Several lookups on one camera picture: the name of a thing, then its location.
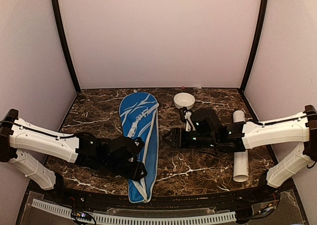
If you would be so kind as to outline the white ceramic bowl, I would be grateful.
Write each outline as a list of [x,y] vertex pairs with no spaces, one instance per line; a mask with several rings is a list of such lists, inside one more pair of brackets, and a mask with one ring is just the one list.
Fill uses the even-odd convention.
[[178,93],[173,98],[174,105],[177,109],[185,107],[190,110],[195,103],[195,97],[189,93]]

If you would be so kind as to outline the small circuit board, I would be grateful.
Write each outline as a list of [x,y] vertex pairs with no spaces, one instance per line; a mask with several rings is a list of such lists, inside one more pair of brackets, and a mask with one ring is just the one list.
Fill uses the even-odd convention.
[[78,211],[78,210],[72,210],[71,211],[71,218],[76,221],[92,221],[92,216],[89,213]]

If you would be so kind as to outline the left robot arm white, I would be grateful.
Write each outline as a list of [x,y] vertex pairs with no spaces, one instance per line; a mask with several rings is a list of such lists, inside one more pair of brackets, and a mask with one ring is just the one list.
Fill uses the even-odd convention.
[[70,193],[63,187],[61,174],[46,168],[30,151],[60,158],[68,163],[93,170],[108,169],[129,180],[139,181],[147,175],[138,154],[143,140],[119,136],[97,138],[91,133],[63,134],[32,125],[10,109],[0,122],[0,161],[15,166],[26,177],[59,203],[66,203]]

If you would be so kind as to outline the black vertical frame post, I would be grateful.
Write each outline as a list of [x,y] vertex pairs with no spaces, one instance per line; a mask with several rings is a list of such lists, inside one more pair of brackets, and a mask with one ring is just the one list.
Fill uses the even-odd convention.
[[73,84],[73,87],[75,89],[76,94],[81,92],[81,87],[75,72],[75,68],[73,65],[73,61],[71,58],[70,50],[68,47],[67,39],[66,39],[66,34],[63,26],[63,20],[61,16],[61,11],[60,11],[60,6],[59,6],[59,1],[58,0],[51,0],[52,7],[53,7],[53,14],[54,14],[54,19],[55,19],[55,24],[59,36],[59,41],[61,44],[62,52],[64,55],[64,59],[66,62],[66,66],[69,72],[69,75],[71,77],[71,81]]
[[262,34],[262,29],[263,29],[263,24],[264,24],[264,19],[265,19],[265,13],[266,13],[266,7],[267,7],[267,2],[268,0],[261,0],[260,1],[260,7],[259,7],[259,13],[257,17],[257,23],[256,23],[256,28],[255,28],[255,33],[252,41],[252,46],[250,49],[250,54],[248,57],[246,69],[243,75],[243,79],[239,88],[239,92],[241,95],[244,95],[245,90],[247,88],[251,72],[253,69],[253,65],[255,62],[256,54],[258,51],[260,39],[261,39],[261,34]]

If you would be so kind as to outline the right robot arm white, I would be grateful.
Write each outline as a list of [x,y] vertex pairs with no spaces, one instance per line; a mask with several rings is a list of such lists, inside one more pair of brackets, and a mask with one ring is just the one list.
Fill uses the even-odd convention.
[[306,105],[304,111],[289,117],[269,121],[240,121],[224,125],[213,109],[202,108],[186,116],[187,109],[179,110],[182,122],[190,129],[173,128],[163,141],[173,148],[215,149],[223,153],[238,153],[260,146],[296,142],[297,147],[264,175],[265,183],[253,190],[253,198],[263,202],[304,167],[311,168],[317,161],[317,111]]

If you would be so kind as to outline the black vertical frame post left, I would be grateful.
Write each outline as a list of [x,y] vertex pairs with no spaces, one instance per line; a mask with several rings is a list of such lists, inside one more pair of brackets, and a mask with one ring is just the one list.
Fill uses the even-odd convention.
[[73,87],[75,89],[76,94],[81,92],[81,87],[75,72],[75,68],[73,65],[73,61],[71,58],[70,50],[68,47],[67,39],[66,39],[66,34],[63,26],[63,20],[61,16],[61,11],[60,11],[60,6],[59,6],[59,1],[58,0],[51,0],[52,7],[53,7],[53,14],[54,14],[54,19],[55,19],[55,24],[59,36],[59,41],[61,44],[62,52],[64,55],[64,59],[66,62],[66,66],[69,72],[69,75],[71,77],[71,81],[73,84]]

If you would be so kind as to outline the black vertical frame post right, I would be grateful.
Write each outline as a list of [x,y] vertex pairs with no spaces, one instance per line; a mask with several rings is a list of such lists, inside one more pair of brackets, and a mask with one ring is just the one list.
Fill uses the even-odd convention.
[[257,23],[256,23],[256,28],[255,28],[255,33],[252,41],[252,46],[250,49],[250,54],[248,57],[246,69],[243,75],[243,79],[239,88],[239,92],[241,95],[244,95],[245,90],[247,88],[251,72],[253,69],[253,65],[255,62],[256,54],[258,51],[260,39],[261,39],[261,34],[262,34],[262,29],[263,29],[263,24],[264,24],[264,19],[265,19],[265,13],[266,13],[266,7],[267,7],[267,2],[268,0],[261,0],[260,1],[260,7],[259,7],[259,13],[257,17]]

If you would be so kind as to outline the white shuttlecock tube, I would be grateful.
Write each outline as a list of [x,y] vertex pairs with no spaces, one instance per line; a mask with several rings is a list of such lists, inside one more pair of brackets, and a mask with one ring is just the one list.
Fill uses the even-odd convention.
[[[243,111],[235,111],[233,113],[233,122],[245,121],[245,113]],[[249,161],[248,152],[234,153],[233,180],[235,182],[245,182],[249,179]]]

